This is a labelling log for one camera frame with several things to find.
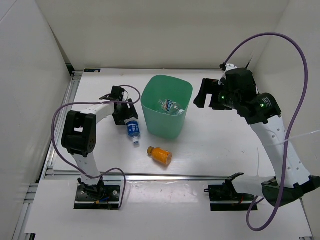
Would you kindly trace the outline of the blue label plastic bottle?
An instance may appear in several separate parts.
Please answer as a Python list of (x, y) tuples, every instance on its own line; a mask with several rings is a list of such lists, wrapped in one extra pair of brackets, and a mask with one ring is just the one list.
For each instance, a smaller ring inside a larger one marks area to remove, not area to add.
[(135, 119), (129, 119), (126, 122), (126, 127), (128, 137), (132, 140), (132, 143), (135, 146), (138, 146), (140, 144), (140, 127), (138, 121)]

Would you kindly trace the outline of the clear bottle white cap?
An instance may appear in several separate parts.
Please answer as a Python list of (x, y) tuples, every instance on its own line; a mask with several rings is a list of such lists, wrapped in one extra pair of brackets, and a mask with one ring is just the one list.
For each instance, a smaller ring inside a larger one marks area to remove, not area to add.
[(170, 99), (160, 99), (158, 101), (159, 110), (162, 113), (172, 115), (172, 116), (179, 116), (182, 115), (185, 110), (175, 101)]

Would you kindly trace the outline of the orange plastic bottle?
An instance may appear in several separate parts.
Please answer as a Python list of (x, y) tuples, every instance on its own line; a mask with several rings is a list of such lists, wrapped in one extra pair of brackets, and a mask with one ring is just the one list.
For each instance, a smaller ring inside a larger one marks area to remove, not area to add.
[(168, 166), (172, 160), (172, 153), (160, 147), (150, 146), (147, 149), (147, 154), (156, 162)]

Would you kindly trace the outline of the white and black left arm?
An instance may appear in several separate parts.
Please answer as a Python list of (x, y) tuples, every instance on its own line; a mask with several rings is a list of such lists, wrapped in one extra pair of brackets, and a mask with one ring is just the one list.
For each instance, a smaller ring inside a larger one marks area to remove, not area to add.
[(124, 126), (126, 121), (137, 113), (125, 100), (126, 90), (122, 85), (113, 86), (111, 93), (100, 98), (99, 103), (90, 104), (84, 110), (71, 110), (67, 113), (61, 145), (72, 155), (81, 172), (80, 183), (89, 186), (87, 194), (93, 200), (100, 200), (105, 188), (99, 182), (102, 176), (97, 168), (93, 151), (97, 142), (97, 124), (108, 116), (112, 116), (117, 126)]

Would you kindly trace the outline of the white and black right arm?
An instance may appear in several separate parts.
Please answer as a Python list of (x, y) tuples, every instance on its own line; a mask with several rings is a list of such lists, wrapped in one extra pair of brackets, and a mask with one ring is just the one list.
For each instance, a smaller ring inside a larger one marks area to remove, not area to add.
[[(275, 172), (274, 177), (235, 173), (222, 184), (206, 189), (213, 202), (241, 201), (245, 196), (261, 197), (274, 207), (281, 207), (316, 190), (318, 176), (312, 176), (301, 163), (289, 142), (281, 109), (269, 93), (259, 93), (253, 73), (234, 64), (222, 64), (220, 79), (204, 78), (194, 104), (202, 109), (207, 95), (215, 111), (235, 110), (261, 141)], [(148, 131), (164, 139), (175, 139), (181, 132), (180, 119), (187, 114), (187, 91), (174, 86), (170, 76), (157, 75), (147, 84), (141, 105)]]

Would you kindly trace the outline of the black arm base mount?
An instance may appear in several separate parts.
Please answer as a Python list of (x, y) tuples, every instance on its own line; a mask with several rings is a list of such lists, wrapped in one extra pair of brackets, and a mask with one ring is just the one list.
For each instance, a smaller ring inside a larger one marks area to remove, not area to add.
[(77, 179), (78, 185), (73, 208), (75, 210), (118, 210), (120, 185), (106, 185), (100, 180), (97, 185), (88, 185)]

